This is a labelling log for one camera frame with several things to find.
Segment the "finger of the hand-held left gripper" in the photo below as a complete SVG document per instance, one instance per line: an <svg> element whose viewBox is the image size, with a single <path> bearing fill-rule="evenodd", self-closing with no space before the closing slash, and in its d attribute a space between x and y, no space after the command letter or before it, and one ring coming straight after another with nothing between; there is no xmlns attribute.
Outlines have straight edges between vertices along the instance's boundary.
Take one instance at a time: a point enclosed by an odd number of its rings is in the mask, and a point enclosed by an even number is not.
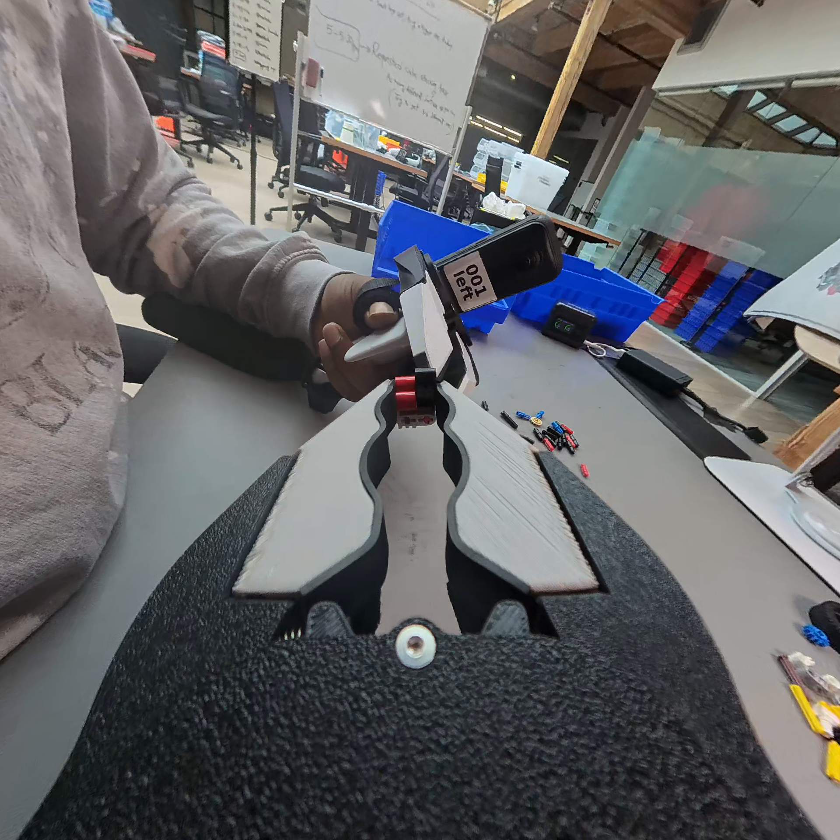
<svg viewBox="0 0 840 840"><path fill-rule="evenodd" d="M478 372L469 351L461 338L452 338L452 351L448 357L441 382L446 382L458 392L468 395L478 384Z"/></svg>
<svg viewBox="0 0 840 840"><path fill-rule="evenodd" d="M434 371L441 382L454 348L434 283L424 280L402 291L401 306L414 368Z"/></svg>

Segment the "red ringed grey brick assembly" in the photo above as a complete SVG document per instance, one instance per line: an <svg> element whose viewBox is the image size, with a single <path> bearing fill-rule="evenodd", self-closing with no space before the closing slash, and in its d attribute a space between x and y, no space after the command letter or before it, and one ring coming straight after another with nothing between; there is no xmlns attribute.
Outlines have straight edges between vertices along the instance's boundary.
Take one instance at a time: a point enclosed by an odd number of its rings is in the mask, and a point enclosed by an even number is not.
<svg viewBox="0 0 840 840"><path fill-rule="evenodd" d="M393 381L396 424L399 428L429 427L436 423L438 378L434 369L415 369Z"/></svg>

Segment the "person's left forearm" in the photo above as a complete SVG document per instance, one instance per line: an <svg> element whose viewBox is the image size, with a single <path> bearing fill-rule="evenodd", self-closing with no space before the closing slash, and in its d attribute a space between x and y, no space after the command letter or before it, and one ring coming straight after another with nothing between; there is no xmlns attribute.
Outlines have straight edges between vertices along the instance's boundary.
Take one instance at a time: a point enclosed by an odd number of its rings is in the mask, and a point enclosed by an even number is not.
<svg viewBox="0 0 840 840"><path fill-rule="evenodd" d="M73 177L85 257L120 291L166 293L310 349L327 323L353 329L364 278L305 235L270 240L244 224L149 123L75 157Z"/></svg>

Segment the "grey desk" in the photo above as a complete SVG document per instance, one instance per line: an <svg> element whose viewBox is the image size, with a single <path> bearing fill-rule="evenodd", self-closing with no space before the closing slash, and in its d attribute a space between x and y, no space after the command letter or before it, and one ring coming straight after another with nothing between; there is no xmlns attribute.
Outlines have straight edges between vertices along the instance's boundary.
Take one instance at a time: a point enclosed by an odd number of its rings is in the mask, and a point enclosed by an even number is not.
<svg viewBox="0 0 840 840"><path fill-rule="evenodd" d="M527 407L548 386L574 427L585 484L668 566L725 658L752 726L824 838L838 786L804 727L774 650L805 650L797 626L824 582L729 494L678 438L585 354L514 321L475 350L479 396ZM2 838L17 838L76 743L138 612L188 546L278 457L326 423L297 385L269 383L176 345L129 400L126 507L79 592L2 663Z"/></svg>

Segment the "black desk mat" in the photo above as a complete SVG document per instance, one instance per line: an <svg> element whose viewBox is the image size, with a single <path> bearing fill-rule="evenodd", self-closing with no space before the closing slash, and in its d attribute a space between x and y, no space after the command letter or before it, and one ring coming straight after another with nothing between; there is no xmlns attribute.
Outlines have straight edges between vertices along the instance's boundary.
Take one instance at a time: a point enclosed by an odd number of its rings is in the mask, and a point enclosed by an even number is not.
<svg viewBox="0 0 840 840"><path fill-rule="evenodd" d="M704 403L690 387L686 393L666 397L654 392L616 368L616 360L625 351L607 346L613 355L596 358L599 364L634 396L669 432L697 457L721 457L750 460L750 455L720 430L715 421L726 422L727 418L707 411L711 407Z"/></svg>

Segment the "person's left hand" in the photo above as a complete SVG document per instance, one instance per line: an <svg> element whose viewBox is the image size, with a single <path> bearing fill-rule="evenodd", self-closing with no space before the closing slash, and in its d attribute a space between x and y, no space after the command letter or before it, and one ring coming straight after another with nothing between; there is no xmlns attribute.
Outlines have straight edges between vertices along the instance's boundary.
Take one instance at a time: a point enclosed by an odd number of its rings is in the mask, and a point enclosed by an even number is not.
<svg viewBox="0 0 840 840"><path fill-rule="evenodd" d="M321 294L311 319L311 343L318 352L329 381L342 397L358 402L376 386L406 372L405 360L377 363L348 362L345 355L364 331L354 321L353 309L367 276L343 273L333 276Z"/></svg>

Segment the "wooden top office table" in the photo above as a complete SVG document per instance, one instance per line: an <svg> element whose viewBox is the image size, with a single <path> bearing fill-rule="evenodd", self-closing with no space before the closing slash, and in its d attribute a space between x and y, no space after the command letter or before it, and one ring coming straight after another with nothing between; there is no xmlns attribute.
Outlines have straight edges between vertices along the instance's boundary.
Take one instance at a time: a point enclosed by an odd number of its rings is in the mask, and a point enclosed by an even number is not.
<svg viewBox="0 0 840 840"><path fill-rule="evenodd" d="M484 183L460 171L456 171L453 174L453 180L458 181L458 189L463 186L468 193L468 197L465 199L465 210L458 217L458 220L465 220L468 215L467 209L470 209L470 219L478 223L479 215L485 212L481 209L483 195L486 191ZM583 245L604 245L610 249L617 249L621 245L619 239L595 231L577 221L552 213L551 211L525 205L524 213L526 215L543 215L551 220L558 231L558 236L561 239L564 251L573 256L579 255Z"/></svg>

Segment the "black battery charger box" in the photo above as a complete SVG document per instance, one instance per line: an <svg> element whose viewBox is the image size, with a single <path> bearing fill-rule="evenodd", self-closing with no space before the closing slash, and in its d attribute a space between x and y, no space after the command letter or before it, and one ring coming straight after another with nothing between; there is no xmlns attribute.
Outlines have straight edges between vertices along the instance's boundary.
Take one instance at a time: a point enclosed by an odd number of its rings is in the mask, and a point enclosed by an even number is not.
<svg viewBox="0 0 840 840"><path fill-rule="evenodd" d="M594 313L557 301L541 327L541 334L578 350L584 347L595 325Z"/></svg>

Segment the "white storage box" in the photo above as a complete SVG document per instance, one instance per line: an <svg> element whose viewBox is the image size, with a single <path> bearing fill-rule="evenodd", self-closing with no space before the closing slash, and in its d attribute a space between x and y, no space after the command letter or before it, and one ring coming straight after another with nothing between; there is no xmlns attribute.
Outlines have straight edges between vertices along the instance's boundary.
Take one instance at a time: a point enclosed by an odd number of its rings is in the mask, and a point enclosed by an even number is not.
<svg viewBox="0 0 840 840"><path fill-rule="evenodd" d="M548 211L569 176L569 170L537 156L517 152L507 179L506 198Z"/></svg>

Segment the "pile of small toy pins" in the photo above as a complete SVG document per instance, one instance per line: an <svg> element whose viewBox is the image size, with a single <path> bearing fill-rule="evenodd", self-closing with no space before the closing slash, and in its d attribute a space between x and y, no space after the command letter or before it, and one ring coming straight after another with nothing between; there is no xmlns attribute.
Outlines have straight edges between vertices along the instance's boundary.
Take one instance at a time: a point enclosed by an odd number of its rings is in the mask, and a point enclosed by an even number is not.
<svg viewBox="0 0 840 840"><path fill-rule="evenodd" d="M522 411L516 411L511 415L506 411L501 411L499 413L499 419L514 432L520 434L521 437L530 440L523 433L524 426L520 426L520 424L527 424L530 427L530 435L534 438L535 442L545 447L549 452L557 454L566 452L575 457L580 448L580 444L573 435L572 430L556 421L545 423L543 411L539 411L533 415Z"/></svg>

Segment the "short blue plastic bin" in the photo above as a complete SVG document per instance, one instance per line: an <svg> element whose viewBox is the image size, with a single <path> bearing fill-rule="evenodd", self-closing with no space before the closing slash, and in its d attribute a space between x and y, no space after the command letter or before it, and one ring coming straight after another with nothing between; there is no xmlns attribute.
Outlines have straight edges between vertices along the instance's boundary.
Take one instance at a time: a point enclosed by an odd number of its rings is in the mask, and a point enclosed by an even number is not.
<svg viewBox="0 0 840 840"><path fill-rule="evenodd" d="M393 202L379 222L371 276L398 281L395 257L412 246L437 260L499 231L500 227L467 225L408 203Z"/></svg>

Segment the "storage rack of red bins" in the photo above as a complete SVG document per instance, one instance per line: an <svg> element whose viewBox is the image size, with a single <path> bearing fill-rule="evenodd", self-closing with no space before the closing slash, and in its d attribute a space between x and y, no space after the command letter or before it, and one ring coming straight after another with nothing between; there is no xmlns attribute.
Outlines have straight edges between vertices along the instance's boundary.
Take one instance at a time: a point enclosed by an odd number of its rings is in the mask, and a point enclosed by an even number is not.
<svg viewBox="0 0 840 840"><path fill-rule="evenodd" d="M667 239L646 266L661 298L654 326L702 353L726 358L756 338L745 312L781 283L765 270Z"/></svg>

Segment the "white instruction booklet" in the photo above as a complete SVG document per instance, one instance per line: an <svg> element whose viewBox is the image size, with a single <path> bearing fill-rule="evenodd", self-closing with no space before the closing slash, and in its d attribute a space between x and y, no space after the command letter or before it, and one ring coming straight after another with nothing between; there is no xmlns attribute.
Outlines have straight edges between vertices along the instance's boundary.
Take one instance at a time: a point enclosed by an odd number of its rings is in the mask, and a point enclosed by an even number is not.
<svg viewBox="0 0 840 840"><path fill-rule="evenodd" d="M766 291L743 314L791 321L839 340L839 241Z"/></svg>

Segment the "person's grey printed sweatshirt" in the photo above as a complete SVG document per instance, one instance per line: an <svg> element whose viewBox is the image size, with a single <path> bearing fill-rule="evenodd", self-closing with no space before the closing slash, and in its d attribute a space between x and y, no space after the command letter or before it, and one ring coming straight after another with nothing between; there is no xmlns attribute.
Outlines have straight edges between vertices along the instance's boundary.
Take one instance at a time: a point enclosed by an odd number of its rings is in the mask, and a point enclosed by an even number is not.
<svg viewBox="0 0 840 840"><path fill-rule="evenodd" d="M84 2L2 2L2 658L81 587L123 507L123 353L95 279L196 184Z"/></svg>

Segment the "black toy tire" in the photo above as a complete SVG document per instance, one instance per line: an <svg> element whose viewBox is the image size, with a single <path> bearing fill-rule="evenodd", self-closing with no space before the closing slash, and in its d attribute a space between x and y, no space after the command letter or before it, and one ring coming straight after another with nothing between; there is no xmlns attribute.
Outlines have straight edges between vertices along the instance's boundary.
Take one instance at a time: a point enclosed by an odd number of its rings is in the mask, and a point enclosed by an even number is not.
<svg viewBox="0 0 840 840"><path fill-rule="evenodd" d="M839 611L839 602L827 601L814 604L808 612L811 625L826 636L828 645L838 653L840 650Z"/></svg>

